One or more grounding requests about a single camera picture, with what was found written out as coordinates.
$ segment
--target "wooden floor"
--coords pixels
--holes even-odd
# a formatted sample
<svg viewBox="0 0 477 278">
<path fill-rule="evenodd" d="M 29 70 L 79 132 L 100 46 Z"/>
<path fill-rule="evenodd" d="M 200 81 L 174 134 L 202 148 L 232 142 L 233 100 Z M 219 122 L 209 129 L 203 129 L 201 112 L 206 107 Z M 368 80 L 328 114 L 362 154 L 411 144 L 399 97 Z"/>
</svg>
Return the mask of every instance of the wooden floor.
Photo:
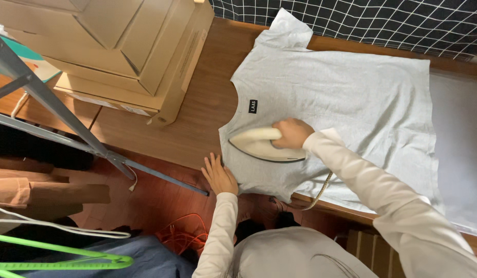
<svg viewBox="0 0 477 278">
<path fill-rule="evenodd" d="M 198 188 L 208 189 L 209 185 L 198 170 L 162 161 L 149 156 L 118 150 L 136 162 L 153 168 L 163 174 Z M 110 186 L 110 204 L 85 204 L 84 211 L 71 218 L 82 228 L 111 230 L 121 225 L 129 225 L 133 229 L 143 229 L 144 234 L 153 234 L 168 225 L 173 220 L 189 213 L 199 214 L 209 231 L 213 211 L 216 205 L 216 195 L 211 192 L 209 197 L 164 181 L 155 176 L 135 170 L 138 182 L 133 192 L 129 187 L 134 183 L 126 178 L 110 162 L 98 159 L 89 173 L 77 173 L 71 176 L 71 182 L 76 179 L 89 180 L 91 183 L 106 183 Z M 334 238 L 337 234 L 347 231 L 351 224 L 348 220 L 322 211 L 299 211 L 284 206 L 291 211 L 295 220 L 302 226 L 316 229 Z M 273 228 L 272 219 L 283 208 L 269 202 L 269 197 L 259 194 L 244 194 L 239 196 L 238 218 L 250 216 L 265 224 L 267 229 Z M 202 231 L 197 218 L 187 218 L 176 224 L 177 229 L 187 232 Z"/>
</svg>

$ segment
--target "long dark hair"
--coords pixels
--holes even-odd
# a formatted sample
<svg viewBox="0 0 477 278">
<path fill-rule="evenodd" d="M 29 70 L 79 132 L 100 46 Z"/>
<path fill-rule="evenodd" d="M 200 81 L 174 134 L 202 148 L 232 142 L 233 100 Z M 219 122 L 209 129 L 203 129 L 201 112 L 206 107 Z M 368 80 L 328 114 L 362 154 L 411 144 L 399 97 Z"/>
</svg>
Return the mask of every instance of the long dark hair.
<svg viewBox="0 0 477 278">
<path fill-rule="evenodd" d="M 360 278 L 359 275 L 357 275 L 357 273 L 355 273 L 349 266 L 346 265 L 346 263 L 332 257 L 332 256 L 329 256 L 329 255 L 326 255 L 326 254 L 315 254 L 314 256 L 312 256 L 312 258 L 310 258 L 310 260 L 312 260 L 313 258 L 315 257 L 324 257 L 324 258 L 327 258 L 329 261 L 331 261 L 332 263 L 334 263 L 334 265 L 340 269 L 341 272 L 343 272 L 343 274 L 345 274 L 348 278 Z M 227 271 L 223 274 L 223 278 L 243 278 L 242 275 L 240 275 L 240 271 L 238 270 L 238 263 L 233 263 L 233 261 L 231 262 L 231 264 L 229 265 Z"/>
</svg>

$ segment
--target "orange extension cord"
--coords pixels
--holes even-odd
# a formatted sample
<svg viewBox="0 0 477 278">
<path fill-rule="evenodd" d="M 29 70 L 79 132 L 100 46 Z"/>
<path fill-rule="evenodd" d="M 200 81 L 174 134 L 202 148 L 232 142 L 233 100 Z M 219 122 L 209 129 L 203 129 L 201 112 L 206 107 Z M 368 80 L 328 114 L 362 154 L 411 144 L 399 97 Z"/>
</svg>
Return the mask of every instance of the orange extension cord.
<svg viewBox="0 0 477 278">
<path fill-rule="evenodd" d="M 197 216 L 201 221 L 204 231 L 207 231 L 206 225 L 204 224 L 204 221 L 200 215 L 197 213 L 191 213 L 176 219 L 166 227 L 162 228 L 161 231 L 155 233 L 161 243 L 165 244 L 168 249 L 179 255 L 182 254 L 187 248 L 191 248 L 192 243 L 197 245 L 197 247 L 194 247 L 197 248 L 196 251 L 201 251 L 204 249 L 204 244 L 206 243 L 208 237 L 208 233 L 206 232 L 201 233 L 196 237 L 193 234 L 187 232 L 176 231 L 174 223 L 189 216 Z"/>
</svg>

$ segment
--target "cardboard box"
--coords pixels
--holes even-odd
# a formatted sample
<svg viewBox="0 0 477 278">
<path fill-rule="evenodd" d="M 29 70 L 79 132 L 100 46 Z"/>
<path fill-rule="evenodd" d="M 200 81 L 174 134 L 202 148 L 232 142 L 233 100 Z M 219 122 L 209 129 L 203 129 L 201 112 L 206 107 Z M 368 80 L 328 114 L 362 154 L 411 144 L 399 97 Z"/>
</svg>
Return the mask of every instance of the cardboard box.
<svg viewBox="0 0 477 278">
<path fill-rule="evenodd" d="M 118 109 L 122 108 L 127 111 L 131 111 L 131 108 L 140 109 L 144 113 L 134 109 L 131 112 L 154 116 L 148 121 L 148 124 L 153 126 L 170 124 L 177 117 L 213 18 L 214 11 L 209 2 L 196 6 L 196 10 L 175 49 L 155 97 L 130 92 L 66 73 L 62 74 L 55 89 L 70 95 L 104 101 Z"/>
<path fill-rule="evenodd" d="M 70 11 L 83 11 L 90 0 L 10 0 L 16 3 L 36 4 Z"/>
<path fill-rule="evenodd" d="M 211 8 L 209 3 L 206 3 L 204 11 L 209 11 Z M 156 38 L 155 44 L 151 50 L 151 54 L 140 73 L 139 76 L 126 76 L 119 74 L 110 74 L 113 72 L 100 71 L 93 67 L 82 66 L 78 64 L 66 63 L 65 61 L 59 61 L 51 59 L 50 57 L 44 57 L 45 60 L 50 62 L 56 68 L 88 80 L 93 80 L 113 86 L 119 86 L 121 88 L 131 90 L 134 92 L 145 93 L 149 95 L 155 95 L 158 86 L 165 74 L 165 71 L 170 64 L 170 60 L 178 47 L 179 41 L 184 37 L 184 32 L 187 25 L 191 28 L 193 23 L 191 22 L 193 15 L 192 11 L 195 9 L 193 0 L 174 0 L 172 7 L 168 12 L 167 18 L 161 27 L 161 31 Z M 197 16 L 198 11 L 194 12 L 194 21 L 199 18 Z"/>
<path fill-rule="evenodd" d="M 55 60 L 137 77 L 156 40 L 172 0 L 145 0 L 114 49 L 99 49 L 73 44 L 71 41 L 35 35 L 11 28 L 5 30 L 33 51 Z M 64 72 L 75 74 L 71 67 Z"/>
<path fill-rule="evenodd" d="M 112 49 L 143 0 L 91 0 L 82 12 L 0 0 L 0 24 L 20 31 Z"/>
</svg>

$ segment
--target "white cloth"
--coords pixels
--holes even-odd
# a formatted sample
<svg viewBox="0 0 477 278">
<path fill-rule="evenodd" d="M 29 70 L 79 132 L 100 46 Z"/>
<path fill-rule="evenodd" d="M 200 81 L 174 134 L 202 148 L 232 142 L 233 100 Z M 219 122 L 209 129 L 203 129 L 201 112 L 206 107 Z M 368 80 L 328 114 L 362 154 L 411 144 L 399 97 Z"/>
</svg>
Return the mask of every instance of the white cloth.
<svg viewBox="0 0 477 278">
<path fill-rule="evenodd" d="M 240 193 L 275 195 L 289 202 L 294 191 L 315 197 L 329 173 L 316 157 L 295 163 L 255 159 L 228 139 L 270 127 L 287 117 L 321 130 L 334 127 L 348 149 L 394 174 L 443 211 L 437 189 L 436 136 L 431 122 L 429 61 L 338 51 L 311 51 L 312 30 L 281 9 L 269 30 L 234 73 L 238 108 L 220 131 L 223 161 Z M 249 113 L 250 100 L 257 101 Z M 322 200 L 372 212 L 335 176 Z"/>
<path fill-rule="evenodd" d="M 468 243 L 410 186 L 343 146 L 334 129 L 309 136 L 303 148 L 313 152 L 380 217 L 374 227 L 399 253 L 407 278 L 477 278 L 477 257 Z M 309 228 L 285 228 L 254 234 L 233 249 L 237 197 L 217 196 L 208 240 L 193 278 L 224 277 L 236 267 L 239 277 L 346 277 L 322 253 L 348 265 L 361 278 L 375 277 L 362 262 Z"/>
</svg>

